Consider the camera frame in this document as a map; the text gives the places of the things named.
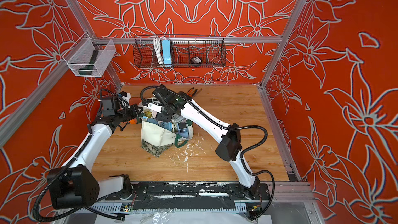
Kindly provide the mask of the grey clear pencil sharpener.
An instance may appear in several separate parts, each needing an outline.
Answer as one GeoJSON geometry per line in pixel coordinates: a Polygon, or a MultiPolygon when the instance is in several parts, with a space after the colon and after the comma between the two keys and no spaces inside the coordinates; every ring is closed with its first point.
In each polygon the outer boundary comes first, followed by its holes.
{"type": "Polygon", "coordinates": [[[174,114],[172,118],[175,122],[177,133],[187,139],[189,137],[189,129],[186,120],[177,114],[174,114]]]}

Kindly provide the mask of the cream tote bag green handles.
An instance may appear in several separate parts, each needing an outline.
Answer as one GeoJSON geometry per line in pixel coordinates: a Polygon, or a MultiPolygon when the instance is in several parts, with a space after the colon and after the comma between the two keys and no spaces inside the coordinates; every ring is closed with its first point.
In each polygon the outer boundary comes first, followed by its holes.
{"type": "Polygon", "coordinates": [[[173,118],[170,122],[159,121],[156,119],[158,113],[150,111],[142,103],[139,103],[139,107],[143,108],[140,116],[142,148],[148,153],[159,157],[172,146],[181,148],[193,138],[192,121],[185,119],[189,129],[189,137],[186,139],[177,133],[173,118]]]}

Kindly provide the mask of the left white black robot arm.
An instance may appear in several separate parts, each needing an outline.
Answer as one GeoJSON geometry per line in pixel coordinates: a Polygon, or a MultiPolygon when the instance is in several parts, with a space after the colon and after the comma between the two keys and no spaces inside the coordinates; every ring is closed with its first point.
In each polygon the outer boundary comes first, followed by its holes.
{"type": "Polygon", "coordinates": [[[136,119],[142,108],[130,105],[130,93],[122,91],[116,96],[104,97],[94,121],[88,125],[88,134],[77,150],[64,163],[65,172],[52,169],[48,176],[51,203],[55,209],[83,208],[97,200],[115,194],[122,199],[133,193],[128,175],[111,176],[96,180],[91,171],[106,141],[122,124],[136,119]]]}

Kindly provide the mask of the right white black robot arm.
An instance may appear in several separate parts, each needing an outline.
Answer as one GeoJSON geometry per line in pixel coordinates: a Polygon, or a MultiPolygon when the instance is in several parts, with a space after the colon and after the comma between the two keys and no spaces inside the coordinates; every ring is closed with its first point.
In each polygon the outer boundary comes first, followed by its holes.
{"type": "Polygon", "coordinates": [[[201,108],[191,95],[182,91],[174,92],[164,85],[145,87],[140,92],[140,98],[144,106],[157,112],[157,119],[169,121],[174,114],[179,113],[209,133],[218,143],[216,154],[222,160],[229,162],[238,177],[242,191],[251,198],[258,193],[260,172],[254,173],[250,169],[244,154],[266,141],[268,136],[266,129],[258,125],[240,127],[236,123],[233,125],[225,123],[201,108]],[[245,129],[262,130],[264,137],[259,143],[243,149],[240,131],[245,129]]]}

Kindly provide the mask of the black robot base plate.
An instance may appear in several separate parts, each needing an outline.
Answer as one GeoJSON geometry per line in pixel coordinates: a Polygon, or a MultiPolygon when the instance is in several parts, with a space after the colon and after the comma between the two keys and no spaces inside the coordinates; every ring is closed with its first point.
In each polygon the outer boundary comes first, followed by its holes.
{"type": "Polygon", "coordinates": [[[209,211],[246,212],[271,198],[266,184],[259,184],[254,195],[236,182],[135,182],[127,198],[112,194],[105,202],[115,204],[114,211],[209,211]]]}

